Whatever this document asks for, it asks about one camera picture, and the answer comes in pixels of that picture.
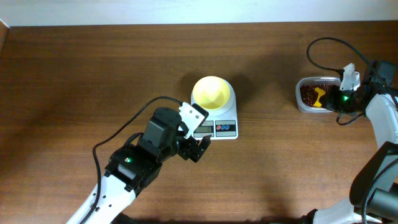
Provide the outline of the yellow measuring scoop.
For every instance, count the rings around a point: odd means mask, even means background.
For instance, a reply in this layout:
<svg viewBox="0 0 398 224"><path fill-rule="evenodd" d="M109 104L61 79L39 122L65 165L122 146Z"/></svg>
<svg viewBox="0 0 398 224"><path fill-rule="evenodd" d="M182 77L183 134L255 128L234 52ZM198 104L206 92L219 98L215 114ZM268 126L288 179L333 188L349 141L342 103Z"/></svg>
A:
<svg viewBox="0 0 398 224"><path fill-rule="evenodd" d="M323 89L321 89L321 88L319 88L319 87L316 87L316 88L315 88L315 92L317 93L317 99L316 99L316 101L314 102L313 107L321 108L321 107L322 107L322 103L320 102L320 98L321 98L323 95L326 94L326 91L323 90Z"/></svg>

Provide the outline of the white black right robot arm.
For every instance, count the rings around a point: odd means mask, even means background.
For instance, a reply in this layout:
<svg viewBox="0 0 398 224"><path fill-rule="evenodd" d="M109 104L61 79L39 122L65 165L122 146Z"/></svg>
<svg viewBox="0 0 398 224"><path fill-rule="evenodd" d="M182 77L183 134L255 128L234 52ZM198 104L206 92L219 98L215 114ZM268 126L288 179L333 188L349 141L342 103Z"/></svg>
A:
<svg viewBox="0 0 398 224"><path fill-rule="evenodd" d="M397 223L397 66L373 61L363 79L352 65L341 81L317 92L315 106L366 117L373 129L374 155L354 178L348 198L304 215L301 223Z"/></svg>

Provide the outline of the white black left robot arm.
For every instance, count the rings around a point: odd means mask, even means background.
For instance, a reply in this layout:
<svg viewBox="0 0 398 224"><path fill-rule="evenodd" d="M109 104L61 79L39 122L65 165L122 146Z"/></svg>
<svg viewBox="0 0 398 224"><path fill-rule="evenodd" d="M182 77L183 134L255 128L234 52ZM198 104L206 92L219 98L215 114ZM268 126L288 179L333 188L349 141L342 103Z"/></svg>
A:
<svg viewBox="0 0 398 224"><path fill-rule="evenodd" d="M178 111L157 108L146 130L112 153L104 174L69 223L111 223L157 178L167 159L179 155L198 162L211 141L209 136L196 140L193 132L208 115L197 104L184 103Z"/></svg>

